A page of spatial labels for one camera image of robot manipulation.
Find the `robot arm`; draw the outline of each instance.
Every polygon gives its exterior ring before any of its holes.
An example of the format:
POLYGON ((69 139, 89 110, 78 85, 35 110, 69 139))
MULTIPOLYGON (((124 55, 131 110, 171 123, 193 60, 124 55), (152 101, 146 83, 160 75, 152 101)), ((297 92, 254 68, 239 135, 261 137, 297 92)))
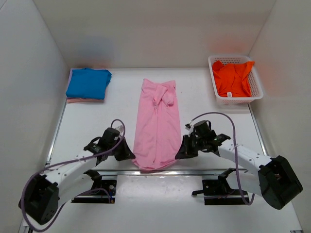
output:
MULTIPOLYGON (((190 130, 184 135, 182 146, 176 159, 186 159, 198 156, 198 151, 213 152, 221 158, 235 162, 235 146, 233 140, 224 134, 216 135, 211 130, 208 121, 200 121, 194 126, 186 125, 190 130)), ((243 191, 262 196, 269 205, 282 209, 288 202, 302 191, 302 185, 295 175, 289 162, 282 156, 272 158, 253 152, 236 144, 238 164, 246 168, 249 173, 230 168, 218 177, 223 190, 230 193, 239 189, 241 183, 243 191)))
POLYGON ((94 154, 112 149, 120 140, 120 132, 113 128, 105 130, 102 137, 94 138, 73 160, 44 175, 31 179, 25 192, 25 210, 40 225, 48 223, 56 214, 58 207, 73 197, 90 190, 93 181, 101 180, 97 171, 92 170, 108 156, 114 155, 117 161, 135 159, 126 144, 125 138, 109 154, 88 158, 94 154))
MULTIPOLYGON (((219 157, 235 162, 235 147, 237 147, 238 163, 250 173, 230 168, 221 174, 218 179, 226 193, 239 189, 237 172, 240 175, 242 190, 262 196, 276 209, 283 208, 302 191, 298 178, 285 158, 281 156, 271 158, 239 144, 234 146, 235 143, 229 136, 216 135, 207 122, 200 121, 191 128, 190 125, 186 125, 190 133, 183 136, 176 159, 196 157, 200 150, 213 152, 219 157)), ((92 181, 101 180, 98 172, 92 169, 105 161, 108 156, 114 155, 117 161, 135 159, 125 138, 116 146, 119 141, 120 132, 117 129, 107 128, 102 137, 94 138, 73 158, 71 163, 64 164, 47 174, 34 176, 24 193, 26 213, 40 225, 46 224, 56 214, 59 206, 90 190, 92 181)))

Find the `stack of folded clothes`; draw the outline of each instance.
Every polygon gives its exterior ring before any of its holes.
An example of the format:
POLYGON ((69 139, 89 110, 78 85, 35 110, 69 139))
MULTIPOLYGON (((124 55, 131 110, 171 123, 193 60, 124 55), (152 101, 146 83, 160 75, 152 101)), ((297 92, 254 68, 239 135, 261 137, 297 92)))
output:
POLYGON ((103 102, 111 73, 106 69, 73 69, 66 92, 67 103, 103 102))

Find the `white wall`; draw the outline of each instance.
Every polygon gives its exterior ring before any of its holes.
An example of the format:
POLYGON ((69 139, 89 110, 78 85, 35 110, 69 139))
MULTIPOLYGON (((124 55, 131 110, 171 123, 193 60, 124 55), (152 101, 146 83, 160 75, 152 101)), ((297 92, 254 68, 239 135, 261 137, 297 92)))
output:
POLYGON ((21 223, 27 179, 42 168, 68 67, 31 0, 0 0, 0 232, 21 223))
POLYGON ((293 203, 311 232, 311 1, 277 0, 250 52, 265 89, 252 107, 272 155, 286 157, 304 191, 293 203))
POLYGON ((34 0, 70 67, 206 67, 248 54, 275 0, 34 0))

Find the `clothing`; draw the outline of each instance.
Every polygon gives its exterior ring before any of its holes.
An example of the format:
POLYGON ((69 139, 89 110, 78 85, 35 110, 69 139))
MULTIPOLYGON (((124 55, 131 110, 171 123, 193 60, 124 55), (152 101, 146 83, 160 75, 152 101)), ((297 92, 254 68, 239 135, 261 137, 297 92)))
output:
POLYGON ((67 103, 82 103, 82 102, 88 102, 88 103, 103 103, 104 100, 97 100, 97 99, 83 99, 83 98, 67 98, 67 103))
POLYGON ((110 79, 108 70, 73 69, 66 95, 68 98, 103 100, 110 79))
POLYGON ((252 97, 248 73, 255 62, 223 65, 216 61, 212 65, 218 95, 221 97, 252 97))
POLYGON ((133 162, 140 169, 159 169, 176 161, 181 135, 175 86, 175 81, 143 81, 133 149, 133 162))

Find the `plastic basket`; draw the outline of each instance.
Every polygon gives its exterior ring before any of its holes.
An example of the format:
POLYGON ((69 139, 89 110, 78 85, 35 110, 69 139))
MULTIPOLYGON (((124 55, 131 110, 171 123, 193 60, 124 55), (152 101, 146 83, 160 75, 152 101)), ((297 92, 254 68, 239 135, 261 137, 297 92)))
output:
POLYGON ((216 101, 219 104, 237 104, 237 103, 250 103, 253 100, 258 100, 263 97, 263 92, 261 89, 261 85, 259 82, 259 76, 258 73, 256 72, 255 67, 253 66, 251 69, 251 72, 248 74, 248 83, 250 85, 252 97, 221 97, 218 95, 216 84, 215 84, 215 79, 214 79, 214 74, 212 70, 212 65, 216 61, 221 61, 224 65, 228 63, 232 64, 243 64, 245 62, 251 61, 251 59, 247 56, 243 55, 213 55, 209 56, 208 58, 208 65, 209 65, 209 70, 210 70, 210 75, 212 77, 212 82, 214 86, 214 92, 216 95, 216 101))

